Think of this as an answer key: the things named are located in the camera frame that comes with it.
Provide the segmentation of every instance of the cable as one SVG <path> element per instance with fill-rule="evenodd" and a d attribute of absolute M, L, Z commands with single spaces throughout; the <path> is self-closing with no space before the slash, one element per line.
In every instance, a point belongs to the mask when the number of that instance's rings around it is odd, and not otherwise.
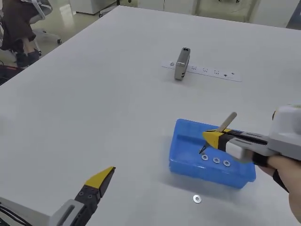
<path fill-rule="evenodd" d="M 4 213 L 5 215 L 9 216 L 12 218 L 14 221 L 18 222 L 21 225 L 24 226 L 32 226 L 30 223 L 28 223 L 25 219 L 14 213 L 13 211 L 9 210 L 8 208 L 1 206 L 0 202 L 0 212 Z"/>
<path fill-rule="evenodd" d="M 12 218 L 15 222 L 23 225 L 23 226 L 27 226 L 24 222 L 18 220 L 17 218 L 15 218 L 14 216 L 10 215 L 8 212 L 4 211 L 3 209 L 0 209 L 0 212 L 4 213 L 5 215 L 7 215 L 8 217 Z"/>
<path fill-rule="evenodd" d="M 0 209 L 3 209 L 5 211 L 7 211 L 8 213 L 12 214 L 13 216 L 15 216 L 16 218 L 19 218 L 20 220 L 22 220 L 27 226 L 32 226 L 30 223 L 28 223 L 25 219 L 23 219 L 22 217 L 20 217 L 19 215 L 15 214 L 13 211 L 9 210 L 8 208 L 4 207 L 4 206 L 0 206 Z"/>

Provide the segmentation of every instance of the power strip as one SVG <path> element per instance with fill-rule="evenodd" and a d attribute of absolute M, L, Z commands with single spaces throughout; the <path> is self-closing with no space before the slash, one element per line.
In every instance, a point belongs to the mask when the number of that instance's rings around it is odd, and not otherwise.
<path fill-rule="evenodd" d="M 174 61 L 165 61 L 165 62 L 162 62 L 162 67 L 175 69 L 175 64 L 176 64 L 176 62 L 174 62 Z M 239 82 L 242 81 L 241 77 L 238 73 L 227 72 L 227 71 L 223 71 L 223 70 L 212 69 L 212 68 L 202 67 L 202 66 L 194 66 L 191 64 L 188 65 L 187 72 L 206 75 L 206 76 L 210 76 L 210 77 L 216 77 L 219 79 L 231 80 L 231 81 L 239 81 Z"/>

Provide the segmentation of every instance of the table surface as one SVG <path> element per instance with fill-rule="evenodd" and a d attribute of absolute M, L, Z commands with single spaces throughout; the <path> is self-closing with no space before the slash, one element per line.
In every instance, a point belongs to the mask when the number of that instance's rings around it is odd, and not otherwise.
<path fill-rule="evenodd" d="M 0 196 L 52 215 L 116 166 L 89 226 L 299 225 L 288 194 L 258 168 L 242 190 L 171 174 L 177 119 L 268 134 L 274 110 L 301 95 L 300 31 L 118 7 L 0 87 Z M 161 62 L 191 48 L 195 65 Z M 202 202 L 192 197 L 200 194 Z"/>

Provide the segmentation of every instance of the silver washer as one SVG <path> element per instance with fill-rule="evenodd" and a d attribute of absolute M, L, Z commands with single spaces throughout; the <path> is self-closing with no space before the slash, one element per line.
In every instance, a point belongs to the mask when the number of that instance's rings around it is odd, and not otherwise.
<path fill-rule="evenodd" d="M 217 157 L 214 157 L 214 158 L 213 158 L 213 161 L 214 161 L 216 164 L 218 164 L 218 163 L 221 162 L 221 160 L 220 160 L 219 158 L 217 158 Z"/>
<path fill-rule="evenodd" d="M 206 155 L 206 154 L 203 154 L 203 155 L 202 155 L 202 160 L 205 160 L 205 161 L 207 161 L 207 160 L 208 160 L 208 155 Z"/>
<path fill-rule="evenodd" d="M 224 165 L 227 166 L 227 167 L 229 167 L 229 166 L 231 165 L 231 163 L 230 163 L 228 160 L 225 160 L 223 163 L 224 163 Z"/>
<path fill-rule="evenodd" d="M 201 203 L 202 199 L 201 199 L 201 197 L 200 197 L 198 194 L 195 194 L 195 195 L 193 196 L 193 201 L 194 201 L 195 203 Z"/>

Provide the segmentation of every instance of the blue bin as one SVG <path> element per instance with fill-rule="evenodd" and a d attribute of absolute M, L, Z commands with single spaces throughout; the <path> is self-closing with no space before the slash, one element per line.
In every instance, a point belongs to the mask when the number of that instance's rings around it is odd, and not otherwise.
<path fill-rule="evenodd" d="M 205 161 L 201 158 L 199 149 L 206 142 L 202 133 L 216 128 L 218 127 L 178 119 L 169 152 L 170 171 L 239 189 L 243 188 L 247 182 L 255 181 L 256 172 L 253 163 L 240 163 L 229 154 L 212 147 L 205 151 L 209 157 L 208 160 Z M 213 161 L 215 157 L 220 159 L 220 163 Z M 230 166 L 225 166 L 224 160 L 228 160 Z"/>

